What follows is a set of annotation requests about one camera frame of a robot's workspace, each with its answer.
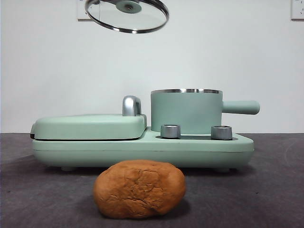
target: wall outlet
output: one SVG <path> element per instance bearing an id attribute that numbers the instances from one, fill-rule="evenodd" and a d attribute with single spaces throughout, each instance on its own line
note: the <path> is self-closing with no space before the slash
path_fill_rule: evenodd
<path id="1" fill-rule="evenodd" d="M 304 0 L 291 0 L 291 20 L 304 20 Z"/>
<path id="2" fill-rule="evenodd" d="M 91 20 L 85 11 L 86 0 L 77 0 L 77 19 L 78 20 Z"/>

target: pot lid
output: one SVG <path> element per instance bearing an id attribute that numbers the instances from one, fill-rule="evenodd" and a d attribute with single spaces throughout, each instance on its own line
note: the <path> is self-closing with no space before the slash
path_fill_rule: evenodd
<path id="1" fill-rule="evenodd" d="M 169 20 L 159 0 L 87 0 L 85 10 L 97 24 L 126 33 L 153 32 Z"/>

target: gray countertop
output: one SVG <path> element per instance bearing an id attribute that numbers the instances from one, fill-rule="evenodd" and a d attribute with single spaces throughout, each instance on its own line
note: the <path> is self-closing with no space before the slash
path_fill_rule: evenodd
<path id="1" fill-rule="evenodd" d="M 220 174 L 181 169 L 187 192 L 169 214 L 103 217 L 92 187 L 105 168 L 63 172 L 38 162 L 29 134 L 1 134 L 1 227 L 304 227 L 304 134 L 243 134 L 255 141 L 249 165 Z"/>

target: mint green pot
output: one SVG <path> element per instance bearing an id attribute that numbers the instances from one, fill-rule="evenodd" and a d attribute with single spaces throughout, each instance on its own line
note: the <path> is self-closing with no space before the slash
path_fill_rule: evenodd
<path id="1" fill-rule="evenodd" d="M 152 131 L 178 124 L 182 134 L 208 134 L 221 125 L 222 113 L 257 114 L 257 101 L 224 101 L 223 92 L 210 89 L 167 89 L 151 92 Z"/>

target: cracked crust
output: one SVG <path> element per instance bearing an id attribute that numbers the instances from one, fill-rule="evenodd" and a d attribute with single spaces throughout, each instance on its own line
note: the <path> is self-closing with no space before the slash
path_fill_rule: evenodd
<path id="1" fill-rule="evenodd" d="M 168 213 L 185 191 L 185 177 L 172 164 L 135 160 L 102 172 L 93 195 L 102 214 L 114 219 L 141 219 Z"/>

